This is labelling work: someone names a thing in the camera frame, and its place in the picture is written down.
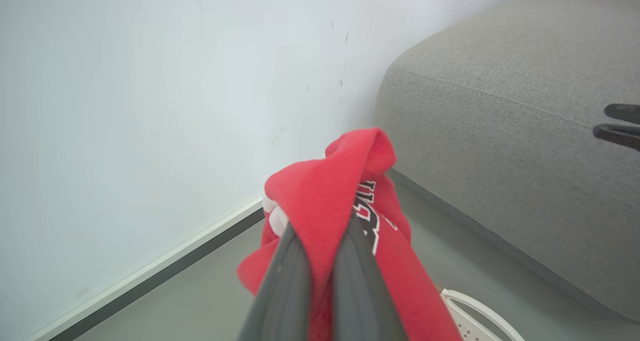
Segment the white and black baseboard strip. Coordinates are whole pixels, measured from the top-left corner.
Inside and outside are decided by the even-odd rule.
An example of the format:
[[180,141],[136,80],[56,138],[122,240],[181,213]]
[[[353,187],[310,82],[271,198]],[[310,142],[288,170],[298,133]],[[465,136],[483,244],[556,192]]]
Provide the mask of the white and black baseboard strip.
[[251,216],[261,208],[262,199],[262,196],[258,196],[256,199],[251,200],[248,204],[245,204],[240,209],[237,209],[230,215],[227,215],[222,220],[217,221],[214,225],[204,229],[166,254],[158,257],[158,259],[129,275],[125,279],[122,279],[120,282],[117,282],[114,286],[109,287],[107,290],[99,293],[89,301],[76,307],[73,311],[70,311],[64,316],[58,318],[56,321],[50,323],[50,325],[47,325],[38,332],[35,332],[35,334],[31,335],[29,338],[26,338],[25,341],[50,341],[54,337],[62,334],[62,332],[71,329],[71,327],[77,325],[83,319],[88,318],[91,314],[94,314],[107,306],[110,302],[114,302],[118,297],[123,296],[128,291],[131,291],[135,287],[141,285],[142,282],[145,282],[151,279],[151,277],[154,277],[158,273],[166,270],[174,262],[177,262],[179,259],[187,256],[190,252],[194,252],[197,248],[205,245],[206,242],[213,240],[215,237],[222,234],[222,232]]

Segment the red jersey with navy lettering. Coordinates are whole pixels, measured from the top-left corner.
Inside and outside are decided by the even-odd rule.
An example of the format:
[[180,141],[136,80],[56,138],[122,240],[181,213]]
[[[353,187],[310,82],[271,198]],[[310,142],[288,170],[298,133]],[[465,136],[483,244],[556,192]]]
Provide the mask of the red jersey with navy lettering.
[[412,247],[409,221],[386,174],[395,162],[393,145],[381,129],[359,129],[333,141],[324,158],[293,163],[265,183],[261,244],[238,266],[238,279],[258,295],[291,225],[311,270],[309,341],[333,341],[333,267],[353,215],[370,243],[408,341],[462,341]]

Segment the white perforated laundry basket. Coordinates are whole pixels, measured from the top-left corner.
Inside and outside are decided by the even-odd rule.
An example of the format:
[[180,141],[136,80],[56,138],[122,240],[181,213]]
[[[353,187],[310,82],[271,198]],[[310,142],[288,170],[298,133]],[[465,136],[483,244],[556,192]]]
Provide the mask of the white perforated laundry basket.
[[462,309],[462,307],[458,306],[458,303],[482,315],[490,323],[498,327],[498,329],[505,334],[508,341],[526,341],[525,338],[514,327],[512,327],[505,318],[475,298],[447,288],[440,288],[439,295],[454,319],[455,325],[457,325],[464,341],[505,340],[483,325],[474,316]]

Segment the grey fabric sofa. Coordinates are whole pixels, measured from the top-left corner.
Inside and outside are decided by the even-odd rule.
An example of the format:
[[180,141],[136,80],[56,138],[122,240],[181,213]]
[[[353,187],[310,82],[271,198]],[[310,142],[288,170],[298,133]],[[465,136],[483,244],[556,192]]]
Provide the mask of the grey fabric sofa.
[[509,0],[388,68],[394,175],[572,298],[640,323],[640,152],[594,137],[640,106],[640,0]]

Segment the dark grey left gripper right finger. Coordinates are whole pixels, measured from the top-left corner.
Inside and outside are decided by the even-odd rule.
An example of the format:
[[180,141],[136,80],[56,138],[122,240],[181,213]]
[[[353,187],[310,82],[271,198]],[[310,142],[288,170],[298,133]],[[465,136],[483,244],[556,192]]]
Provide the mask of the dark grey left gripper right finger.
[[409,341],[356,215],[334,258],[333,341]]

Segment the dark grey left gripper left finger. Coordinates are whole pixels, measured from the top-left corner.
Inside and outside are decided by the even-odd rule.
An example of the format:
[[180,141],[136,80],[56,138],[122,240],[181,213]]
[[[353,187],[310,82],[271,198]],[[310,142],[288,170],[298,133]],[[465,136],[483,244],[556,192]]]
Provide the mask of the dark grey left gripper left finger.
[[292,225],[279,240],[238,341],[309,341],[313,280]]

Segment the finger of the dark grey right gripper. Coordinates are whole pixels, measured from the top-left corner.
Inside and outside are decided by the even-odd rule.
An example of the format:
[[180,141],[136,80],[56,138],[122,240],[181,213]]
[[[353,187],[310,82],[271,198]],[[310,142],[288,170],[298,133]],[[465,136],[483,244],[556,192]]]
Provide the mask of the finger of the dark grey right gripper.
[[598,124],[592,133],[597,139],[640,152],[640,126]]
[[640,105],[609,104],[604,114],[610,118],[640,125]]

